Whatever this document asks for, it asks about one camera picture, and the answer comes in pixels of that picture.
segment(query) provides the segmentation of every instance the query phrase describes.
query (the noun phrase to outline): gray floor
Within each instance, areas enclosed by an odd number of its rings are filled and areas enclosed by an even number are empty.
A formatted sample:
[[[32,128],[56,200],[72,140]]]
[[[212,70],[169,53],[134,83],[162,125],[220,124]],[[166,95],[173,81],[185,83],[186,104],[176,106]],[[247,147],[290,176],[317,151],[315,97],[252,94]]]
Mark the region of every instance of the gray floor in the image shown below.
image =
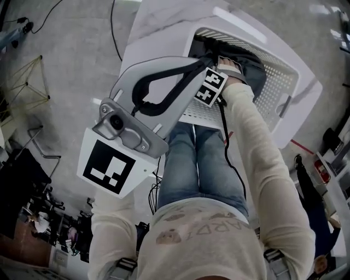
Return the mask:
[[[349,13],[350,5],[338,0],[245,0],[234,3],[287,42],[306,62],[323,85],[323,93],[294,139],[312,151],[322,143],[328,127],[335,128],[349,103],[345,81],[345,53],[339,51],[340,21],[337,11]],[[52,178],[54,192],[68,211],[83,209],[94,188],[76,176],[81,140],[85,128],[97,118],[93,98],[107,97],[120,69],[110,35],[109,12],[112,0],[64,0],[49,16],[43,29],[29,34],[1,62],[2,77],[39,55],[43,55],[46,81],[51,100],[28,113],[17,132],[21,143],[28,139],[26,128],[44,125],[38,136],[47,153],[62,155]],[[11,0],[6,20],[22,16],[43,22],[52,1]],[[118,47],[124,52],[139,3],[116,0],[114,28]],[[16,24],[6,24],[13,28]],[[289,144],[282,150],[289,167],[300,149]],[[52,162],[40,163],[51,170]],[[149,219],[149,188],[137,189],[136,208],[140,219]]]

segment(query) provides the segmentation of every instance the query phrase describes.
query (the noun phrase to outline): perforated basket wall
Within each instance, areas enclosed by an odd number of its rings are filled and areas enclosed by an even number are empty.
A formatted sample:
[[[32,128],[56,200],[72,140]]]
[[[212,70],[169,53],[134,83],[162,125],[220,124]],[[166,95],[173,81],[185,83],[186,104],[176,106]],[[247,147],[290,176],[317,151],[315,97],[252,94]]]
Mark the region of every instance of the perforated basket wall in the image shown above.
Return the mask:
[[[287,100],[288,95],[292,96],[293,94],[299,77],[298,73],[269,52],[231,35],[219,33],[209,28],[198,29],[196,35],[240,46],[261,59],[265,66],[267,79],[261,95],[255,101],[255,105],[272,132],[284,111],[284,102],[282,101]],[[218,129],[223,127],[217,104],[215,103],[212,108],[209,108],[196,100],[189,104],[181,117],[181,121]]]

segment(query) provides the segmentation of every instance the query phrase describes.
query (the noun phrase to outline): cream sweater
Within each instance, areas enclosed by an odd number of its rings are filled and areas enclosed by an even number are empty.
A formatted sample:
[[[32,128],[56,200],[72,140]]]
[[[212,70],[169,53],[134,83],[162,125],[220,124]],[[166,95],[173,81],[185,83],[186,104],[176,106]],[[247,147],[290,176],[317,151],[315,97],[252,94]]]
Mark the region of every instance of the cream sweater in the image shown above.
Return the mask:
[[[251,94],[244,84],[223,92],[258,212],[260,240],[229,205],[206,198],[178,201],[154,215],[140,249],[138,279],[268,279],[266,248],[279,249],[297,279],[310,272],[315,236]],[[133,194],[118,200],[99,191],[93,213],[89,278],[100,279],[117,260],[136,260]]]

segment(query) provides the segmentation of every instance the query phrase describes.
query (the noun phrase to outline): person in dark clothing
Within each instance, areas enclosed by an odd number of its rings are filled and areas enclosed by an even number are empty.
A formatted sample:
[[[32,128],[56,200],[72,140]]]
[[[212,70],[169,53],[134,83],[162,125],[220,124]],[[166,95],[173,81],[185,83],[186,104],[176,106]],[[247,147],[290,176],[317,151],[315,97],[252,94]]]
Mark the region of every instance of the person in dark clothing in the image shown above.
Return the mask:
[[[328,271],[329,263],[326,256],[333,249],[338,239],[340,224],[330,217],[327,219],[323,206],[323,199],[314,188],[313,183],[302,164],[302,158],[300,155],[295,157],[295,169],[304,196],[301,197],[299,194],[299,198],[309,218],[310,228],[316,234],[314,272],[317,276],[320,276]],[[328,221],[334,228],[332,233],[330,232]]]

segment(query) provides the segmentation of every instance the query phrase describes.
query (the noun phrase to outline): blue jeans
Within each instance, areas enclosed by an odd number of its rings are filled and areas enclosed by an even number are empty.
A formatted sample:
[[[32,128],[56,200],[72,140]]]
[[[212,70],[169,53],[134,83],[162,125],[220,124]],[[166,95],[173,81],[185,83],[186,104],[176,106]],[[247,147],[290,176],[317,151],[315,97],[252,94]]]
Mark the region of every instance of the blue jeans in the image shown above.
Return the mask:
[[[221,132],[178,122],[168,137],[158,209],[191,197],[207,197],[235,207],[248,217],[243,186],[228,165]]]

